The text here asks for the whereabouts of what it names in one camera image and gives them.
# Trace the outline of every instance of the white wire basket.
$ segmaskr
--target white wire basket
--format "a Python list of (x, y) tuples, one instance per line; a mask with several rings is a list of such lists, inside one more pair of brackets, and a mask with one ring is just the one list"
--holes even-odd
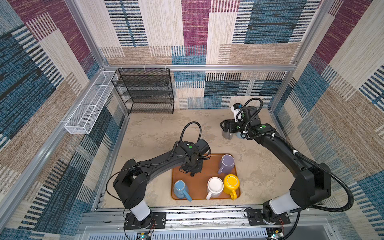
[(115, 72), (103, 71), (65, 124), (70, 134), (89, 134), (110, 95)]

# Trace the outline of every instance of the black mounting plate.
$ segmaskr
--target black mounting plate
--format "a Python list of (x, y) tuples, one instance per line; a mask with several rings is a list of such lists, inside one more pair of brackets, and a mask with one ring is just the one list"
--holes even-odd
[[(249, 225), (251, 226), (259, 226), (259, 225), (268, 225), (263, 221), (263, 217), (261, 215), (262, 209), (247, 209), (247, 216), (252, 216), (252, 218), (248, 218)], [(291, 224), (291, 220), (289, 217), (286, 217), (284, 214), (281, 215), (281, 220), (284, 224)]]
[[(159, 228), (165, 228), (166, 227), (166, 212), (152, 212), (153, 216), (152, 219), (156, 221), (155, 229)], [(153, 225), (153, 220), (149, 224), (149, 226), (145, 229), (150, 229)], [(136, 219), (135, 215), (130, 214), (127, 217), (127, 220), (124, 223), (124, 229), (125, 230), (136, 230), (140, 229), (140, 222)]]

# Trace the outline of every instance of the black mesh shelf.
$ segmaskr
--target black mesh shelf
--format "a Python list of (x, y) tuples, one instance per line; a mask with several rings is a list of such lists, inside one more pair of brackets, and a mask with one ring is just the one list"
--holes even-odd
[(129, 113), (173, 113), (175, 101), (167, 68), (117, 69), (112, 80)]

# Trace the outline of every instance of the tray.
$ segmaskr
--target tray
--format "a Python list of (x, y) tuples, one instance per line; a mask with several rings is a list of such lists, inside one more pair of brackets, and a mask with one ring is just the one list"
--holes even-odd
[[(172, 169), (172, 187), (171, 187), (171, 196), (174, 200), (185, 200), (179, 199), (176, 197), (176, 195), (173, 192), (173, 186), (175, 185), (177, 180), (183, 180), (185, 184), (189, 188), (189, 195), (191, 196), (192, 200), (206, 200), (205, 197), (207, 196), (207, 183), (208, 180), (211, 177), (218, 177), (221, 180), (225, 178), (226, 173), (217, 174), (217, 171), (219, 169), (219, 163), (221, 161), (222, 156), (228, 153), (212, 153), (211, 159), (205, 160), (203, 163), (203, 169), (201, 173), (196, 173), (195, 176), (191, 177), (190, 174), (185, 174), (179, 171), (180, 167), (175, 167)], [(237, 176), (236, 172), (236, 160), (235, 160), (235, 167), (232, 169), (232, 171), (229, 174), (233, 174)], [(240, 187), (236, 190), (237, 198), (240, 197), (241, 191)], [(211, 199), (231, 199), (231, 196), (222, 192), (218, 197), (211, 198)]]

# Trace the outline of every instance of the wire basket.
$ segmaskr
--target wire basket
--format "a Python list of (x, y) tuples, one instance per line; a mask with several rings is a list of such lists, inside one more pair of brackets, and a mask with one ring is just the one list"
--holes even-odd
[(98, 76), (65, 124), (65, 129), (70, 134), (89, 134), (91, 132), (113, 89), (111, 80), (114, 77), (117, 76), (112, 71), (103, 71)]
[(167, 68), (119, 68), (112, 80), (129, 113), (173, 113), (175, 101)]

